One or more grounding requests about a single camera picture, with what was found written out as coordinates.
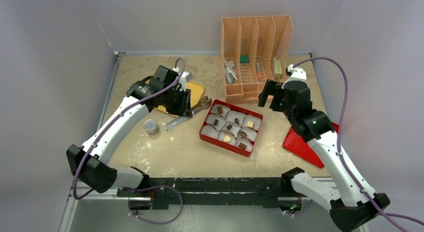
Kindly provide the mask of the ridged milk chocolate bar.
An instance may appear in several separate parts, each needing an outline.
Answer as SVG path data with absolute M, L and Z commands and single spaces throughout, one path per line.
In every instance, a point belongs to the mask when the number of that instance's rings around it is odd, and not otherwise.
M 246 150 L 247 145 L 244 143 L 239 143 L 238 147 L 242 148 L 243 150 Z

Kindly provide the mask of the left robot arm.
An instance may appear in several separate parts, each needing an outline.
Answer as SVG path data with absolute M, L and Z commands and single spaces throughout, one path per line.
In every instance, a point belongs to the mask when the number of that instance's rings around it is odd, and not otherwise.
M 66 157 L 74 180 L 104 193 L 112 187 L 127 187 L 138 197 L 149 191 L 147 174 L 136 167 L 120 169 L 109 165 L 113 154 L 133 127 L 154 108 L 180 117 L 192 117 L 190 72 L 158 66 L 152 76 L 133 83 L 118 109 L 82 145 L 70 145 Z

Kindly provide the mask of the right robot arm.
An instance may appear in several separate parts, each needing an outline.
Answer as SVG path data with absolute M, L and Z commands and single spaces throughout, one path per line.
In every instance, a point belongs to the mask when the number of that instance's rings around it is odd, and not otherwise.
M 285 83 L 267 80 L 259 94 L 258 106 L 264 107 L 268 96 L 272 111 L 281 112 L 293 131 L 318 155 L 330 173 L 335 189 L 313 179 L 296 167 L 281 176 L 281 190 L 292 196 L 299 193 L 325 208 L 342 232 L 352 232 L 384 210 L 390 200 L 376 193 L 352 164 L 338 144 L 338 134 L 328 116 L 312 107 L 310 89 L 301 80 Z

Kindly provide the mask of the red box lid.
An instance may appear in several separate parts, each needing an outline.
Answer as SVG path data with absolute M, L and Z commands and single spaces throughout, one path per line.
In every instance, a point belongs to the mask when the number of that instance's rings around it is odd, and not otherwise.
M 282 147 L 319 168 L 324 168 L 327 165 L 335 168 L 337 163 L 340 164 L 340 159 L 337 155 L 336 135 L 339 131 L 339 125 L 334 122 L 332 124 L 335 129 L 335 135 L 332 135 L 332 132 L 329 131 L 326 135 L 322 135 L 320 140 L 313 139 L 311 141 L 312 147 L 291 126 Z

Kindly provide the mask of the round dark chocolate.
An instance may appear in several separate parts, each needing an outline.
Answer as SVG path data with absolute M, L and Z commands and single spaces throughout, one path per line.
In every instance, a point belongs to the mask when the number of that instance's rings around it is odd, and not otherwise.
M 245 131 L 239 131 L 239 135 L 240 135 L 242 138 L 246 138 L 246 137 L 247 137 L 247 133 L 246 133 Z

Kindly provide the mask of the metal tongs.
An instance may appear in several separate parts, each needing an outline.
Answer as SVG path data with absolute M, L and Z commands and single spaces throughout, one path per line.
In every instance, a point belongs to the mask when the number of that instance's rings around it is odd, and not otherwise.
M 178 126 L 182 122 L 185 122 L 185 121 L 191 119 L 193 116 L 195 116 L 199 112 L 210 108 L 211 104 L 212 104 L 212 99 L 209 98 L 208 96 L 204 96 L 196 105 L 194 105 L 190 109 L 188 115 L 178 116 L 175 119 L 171 120 L 170 122 L 166 123 L 166 130 L 168 132 L 171 131 L 172 129 L 174 129 L 176 126 Z

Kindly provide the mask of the cream heart chocolate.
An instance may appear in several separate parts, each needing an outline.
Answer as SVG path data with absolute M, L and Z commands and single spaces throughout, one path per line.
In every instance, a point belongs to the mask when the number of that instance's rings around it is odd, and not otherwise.
M 223 138 L 224 142 L 230 142 L 231 141 L 231 137 L 229 135 L 225 135 Z

